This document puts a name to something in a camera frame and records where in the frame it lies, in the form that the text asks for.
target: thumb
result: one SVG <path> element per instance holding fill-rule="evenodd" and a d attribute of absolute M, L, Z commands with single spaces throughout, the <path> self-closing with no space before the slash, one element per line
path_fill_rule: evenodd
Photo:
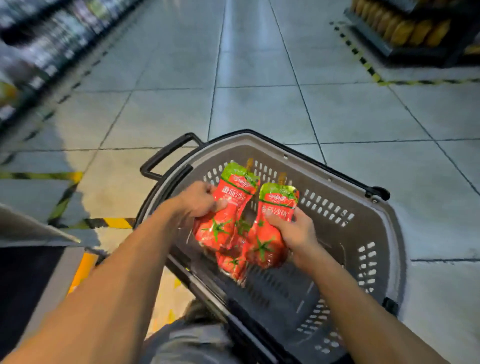
<path fill-rule="evenodd" d="M 228 206 L 227 200 L 218 200 L 218 201 L 215 201 L 214 205 L 212 206 L 212 211 L 218 212 L 223 210 L 224 208 L 227 208 L 227 206 Z"/>
<path fill-rule="evenodd" d="M 287 229 L 290 225 L 289 222 L 282 220 L 277 215 L 272 214 L 270 211 L 265 212 L 265 218 L 270 223 L 270 225 L 275 226 L 280 232 L 283 232 L 284 229 Z"/>

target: person's right arm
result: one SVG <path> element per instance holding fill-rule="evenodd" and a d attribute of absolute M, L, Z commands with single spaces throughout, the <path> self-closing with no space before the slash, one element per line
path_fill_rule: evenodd
<path fill-rule="evenodd" d="M 294 263 L 318 286 L 356 364 L 448 363 L 358 286 L 317 242 L 311 218 L 298 208 L 295 217 L 296 222 L 267 219 L 282 233 Z"/>

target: forearm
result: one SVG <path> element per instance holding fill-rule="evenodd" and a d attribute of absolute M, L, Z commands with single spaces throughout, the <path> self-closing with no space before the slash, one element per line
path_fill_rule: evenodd
<path fill-rule="evenodd" d="M 5 363 L 136 362 L 184 215 L 178 200 L 163 203 Z"/>
<path fill-rule="evenodd" d="M 357 364 L 446 363 L 430 346 L 363 292 L 329 254 L 315 252 L 312 273 Z"/>

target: person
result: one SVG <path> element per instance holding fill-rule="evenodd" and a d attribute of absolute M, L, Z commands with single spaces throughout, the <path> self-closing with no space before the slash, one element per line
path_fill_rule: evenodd
<path fill-rule="evenodd" d="M 160 279 L 177 227 L 226 207 L 215 201 L 215 187 L 195 182 L 161 204 L 92 275 L 53 311 L 38 333 L 4 364 L 139 363 Z M 276 226 L 293 253 L 294 264 L 316 283 L 331 310 L 344 345 L 357 364 L 446 363 L 418 336 L 358 287 L 317 242 L 312 220 L 299 208 L 295 222 L 275 215 Z M 150 363 L 240 363 L 219 325 L 189 326 L 182 320 L 165 327 L 150 347 Z"/>

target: hand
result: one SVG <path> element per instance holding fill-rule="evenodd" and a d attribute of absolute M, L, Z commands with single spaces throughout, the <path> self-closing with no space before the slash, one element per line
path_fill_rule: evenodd
<path fill-rule="evenodd" d="M 285 244 L 293 253 L 293 262 L 308 275 L 313 274 L 318 254 L 327 254 L 318 243 L 313 220 L 298 207 L 293 213 L 295 222 L 287 222 L 277 215 L 266 214 L 267 221 L 280 230 Z"/>
<path fill-rule="evenodd" d="M 199 218 L 210 211 L 218 212 L 227 207 L 226 200 L 214 200 L 212 194 L 215 190 L 216 187 L 212 184 L 198 181 L 189 186 L 177 198 L 189 216 Z"/>

